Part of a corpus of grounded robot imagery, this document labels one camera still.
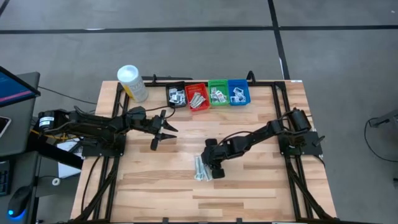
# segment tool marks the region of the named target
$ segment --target plastic bin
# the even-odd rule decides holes
[[[221,102],[213,102],[210,98],[210,104],[212,106],[223,106],[229,104],[229,91],[228,91],[228,81],[227,80],[209,80],[208,82],[208,90],[209,96],[211,96],[211,88],[217,88],[217,90],[221,91],[224,95],[226,95],[226,101],[224,103]]]
[[[181,105],[176,105],[175,103],[170,102],[170,95],[169,95],[169,90],[171,88],[176,88],[177,91],[184,90],[185,92],[185,104]],[[166,99],[167,99],[167,106],[169,107],[174,107],[174,108],[181,108],[187,105],[188,98],[187,98],[187,91],[185,91],[185,82],[174,82],[174,83],[168,83],[166,84]]]
[[[249,92],[249,86],[248,86],[248,81],[245,79],[241,79],[241,80],[228,80],[228,91],[229,91],[229,95],[230,96],[234,96],[234,89],[235,87],[238,87],[240,89],[242,89],[243,95],[246,97],[246,102],[239,102],[239,103],[235,103],[230,101],[230,105],[232,106],[242,106],[242,105],[246,105],[248,103],[251,102],[250,99],[250,92]]]
[[[191,102],[193,95],[196,92],[199,92],[206,100],[198,108],[192,108],[191,105],[189,105],[189,108],[191,109],[191,111],[207,110],[210,106],[210,102],[209,96],[207,94],[206,85],[204,83],[185,86],[185,94],[187,94],[188,99],[187,103]]]

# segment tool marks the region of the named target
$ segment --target bottle cap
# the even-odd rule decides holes
[[[125,65],[118,70],[118,80],[124,83],[131,82],[138,77],[138,68],[133,65]]]

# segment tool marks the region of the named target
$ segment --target blue bin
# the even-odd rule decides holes
[[[250,100],[250,92],[249,92],[249,86],[248,86],[248,81],[245,79],[241,79],[241,80],[228,80],[228,91],[229,91],[229,97],[234,96],[234,89],[235,87],[238,87],[240,89],[242,89],[243,95],[246,97],[246,102],[242,103],[233,103],[232,101],[229,101],[230,105],[232,106],[242,106],[242,105],[246,105],[248,103],[251,102]]]

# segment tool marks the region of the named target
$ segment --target computer monitor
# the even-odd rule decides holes
[[[0,108],[40,96],[40,92],[0,67]]]

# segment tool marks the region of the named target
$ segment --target gray carpet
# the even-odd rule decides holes
[[[280,26],[398,24],[395,0],[275,0]],[[267,1],[250,0],[10,0],[0,29],[87,29],[178,26],[271,26]],[[303,80],[318,132],[325,135],[326,172],[337,214],[344,220],[396,223],[398,164],[365,145],[366,120],[398,109],[398,30],[282,31],[291,79]],[[143,75],[282,78],[273,31],[140,34],[0,35],[0,62],[14,73],[39,71],[40,85],[96,101],[101,82],[125,64]],[[91,105],[42,91],[35,113]],[[398,160],[398,130],[368,130],[380,155]],[[44,161],[42,174],[55,175]],[[38,218],[67,220],[77,178],[60,190],[40,181]]]

